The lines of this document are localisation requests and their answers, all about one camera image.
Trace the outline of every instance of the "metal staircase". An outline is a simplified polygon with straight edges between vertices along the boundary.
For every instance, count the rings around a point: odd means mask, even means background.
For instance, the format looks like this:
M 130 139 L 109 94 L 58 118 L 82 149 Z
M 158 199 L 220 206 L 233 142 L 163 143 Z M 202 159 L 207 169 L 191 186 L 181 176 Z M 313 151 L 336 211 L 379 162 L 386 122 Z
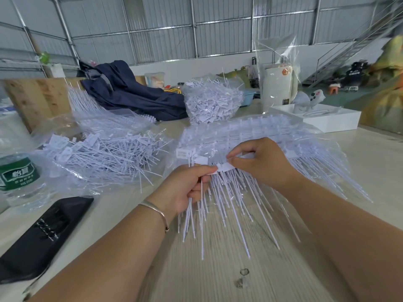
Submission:
M 368 29 L 354 38 L 354 33 L 357 33 L 357 30 L 355 30 L 345 40 L 322 55 L 316 64 L 316 72 L 305 79 L 302 84 L 314 87 L 321 81 L 330 78 L 335 70 L 342 67 L 348 59 L 357 54 L 365 46 L 378 38 L 385 37 L 394 28 L 403 23 L 403 2 L 392 2 L 370 21 L 359 27 L 359 29 L 368 23 L 370 24 Z M 344 49 L 345 43 L 351 41 L 353 44 Z

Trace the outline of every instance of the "wooden board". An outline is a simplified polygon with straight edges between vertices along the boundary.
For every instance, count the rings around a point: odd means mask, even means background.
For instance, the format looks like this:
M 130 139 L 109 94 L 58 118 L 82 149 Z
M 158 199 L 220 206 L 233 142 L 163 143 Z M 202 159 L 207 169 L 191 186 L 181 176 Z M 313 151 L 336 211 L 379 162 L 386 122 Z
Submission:
M 135 78 L 145 85 L 144 76 Z M 32 132 L 43 120 L 71 112 L 66 81 L 82 89 L 81 79 L 84 78 L 6 79 L 3 85 L 28 131 Z

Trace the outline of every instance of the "white table surface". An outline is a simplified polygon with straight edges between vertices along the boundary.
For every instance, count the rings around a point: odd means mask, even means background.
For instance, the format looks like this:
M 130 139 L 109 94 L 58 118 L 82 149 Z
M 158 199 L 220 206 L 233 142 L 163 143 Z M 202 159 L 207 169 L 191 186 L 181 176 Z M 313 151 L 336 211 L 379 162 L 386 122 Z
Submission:
M 259 112 L 259 101 L 241 108 L 237 116 Z M 167 133 L 178 137 L 188 120 L 161 123 Z M 403 142 L 399 136 L 367 129 L 327 134 L 348 156 L 352 177 L 363 186 L 375 203 L 352 197 L 356 205 L 403 229 Z M 56 255 L 51 267 L 38 280 L 33 292 L 41 288 L 63 267 L 102 237 L 153 187 L 128 186 L 95 199 L 92 207 Z M 10 208 L 0 214 L 0 255 L 20 237 L 46 209 L 24 215 Z M 282 246 L 277 251 L 269 241 L 266 226 L 245 225 L 251 237 L 251 259 L 244 254 L 238 231 L 228 232 L 215 213 L 208 215 L 205 230 L 205 259 L 200 258 L 200 238 L 190 236 L 181 242 L 169 232 L 144 281 L 139 301 L 355 301 L 350 290 L 305 228 L 292 208 L 287 207 L 302 242 L 296 243 L 279 214 L 272 222 Z M 238 289 L 234 280 L 239 268 L 251 271 L 249 287 Z M 32 281 L 0 285 L 0 301 L 22 301 L 23 291 Z

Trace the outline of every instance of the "white cardboard box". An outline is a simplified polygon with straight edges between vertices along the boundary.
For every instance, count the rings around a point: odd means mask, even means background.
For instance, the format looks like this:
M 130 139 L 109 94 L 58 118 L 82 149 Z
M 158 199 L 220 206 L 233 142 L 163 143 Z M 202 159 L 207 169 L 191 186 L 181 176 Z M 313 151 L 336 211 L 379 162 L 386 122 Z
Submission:
M 332 111 L 337 108 L 338 107 L 318 104 L 314 107 L 313 110 L 309 110 L 308 112 L 322 109 L 328 109 L 329 111 Z M 304 123 L 311 124 L 323 132 L 357 129 L 358 121 L 360 120 L 361 116 L 361 111 L 355 111 L 344 108 L 341 108 L 340 111 L 335 114 L 324 114 L 309 117 L 305 117 L 304 113 L 295 114 L 293 113 L 293 111 L 294 111 L 294 104 L 273 106 L 270 107 L 269 109 L 270 114 L 276 114 L 276 113 L 286 114 L 295 119 L 298 119 L 301 122 L 303 121 Z

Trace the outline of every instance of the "dark blue cloth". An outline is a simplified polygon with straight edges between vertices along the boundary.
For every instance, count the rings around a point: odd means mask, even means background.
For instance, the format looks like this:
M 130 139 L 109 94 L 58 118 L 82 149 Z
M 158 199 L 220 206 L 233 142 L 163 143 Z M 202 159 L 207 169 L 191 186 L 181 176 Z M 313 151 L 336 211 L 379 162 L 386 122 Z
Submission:
M 82 80 L 81 84 L 105 109 L 126 108 L 138 114 L 154 116 L 157 121 L 187 117 L 182 94 L 141 85 L 123 60 L 99 64 L 95 69 L 107 77 L 110 85 L 101 77 Z

